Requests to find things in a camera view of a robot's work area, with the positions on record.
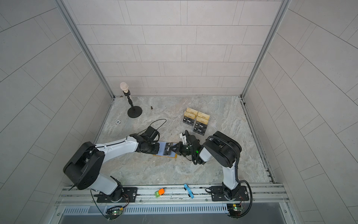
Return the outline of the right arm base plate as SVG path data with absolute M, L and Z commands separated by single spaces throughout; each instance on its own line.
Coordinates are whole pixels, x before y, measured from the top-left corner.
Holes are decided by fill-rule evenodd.
M 210 186 L 206 188 L 206 192 L 209 193 L 214 202 L 222 201 L 249 201 L 249 190 L 246 186 L 237 186 L 231 190 L 225 185 L 222 186 Z

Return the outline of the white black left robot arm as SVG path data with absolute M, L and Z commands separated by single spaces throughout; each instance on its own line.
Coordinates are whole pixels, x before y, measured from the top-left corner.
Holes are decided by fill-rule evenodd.
M 101 173 L 107 162 L 130 153 L 156 155 L 160 133 L 149 126 L 142 134 L 131 134 L 104 144 L 83 143 L 63 168 L 64 174 L 79 190 L 93 189 L 105 195 L 119 191 L 120 182 Z

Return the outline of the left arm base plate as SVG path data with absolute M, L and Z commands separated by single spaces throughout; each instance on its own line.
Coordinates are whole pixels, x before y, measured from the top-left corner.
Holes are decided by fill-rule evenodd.
M 111 195 L 100 192 L 94 195 L 97 203 L 133 203 L 138 193 L 137 187 L 122 187 L 115 190 Z

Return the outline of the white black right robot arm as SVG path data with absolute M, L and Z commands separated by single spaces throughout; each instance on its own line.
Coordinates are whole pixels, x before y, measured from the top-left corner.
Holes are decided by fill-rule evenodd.
M 238 197 L 241 180 L 238 177 L 238 164 L 242 148 L 238 142 L 217 131 L 204 143 L 188 131 L 181 135 L 182 141 L 172 145 L 169 150 L 183 157 L 190 157 L 194 165 L 204 165 L 214 158 L 223 168 L 223 195 L 228 200 Z

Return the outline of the yellow leather card holder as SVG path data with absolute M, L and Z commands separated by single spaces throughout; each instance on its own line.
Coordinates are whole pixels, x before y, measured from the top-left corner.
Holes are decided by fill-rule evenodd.
M 176 143 L 163 142 L 163 141 L 159 141 L 158 143 L 159 143 L 159 151 L 155 156 L 167 157 L 167 158 L 177 158 L 178 155 L 170 149 L 170 147 L 172 147 L 173 145 L 176 145 Z

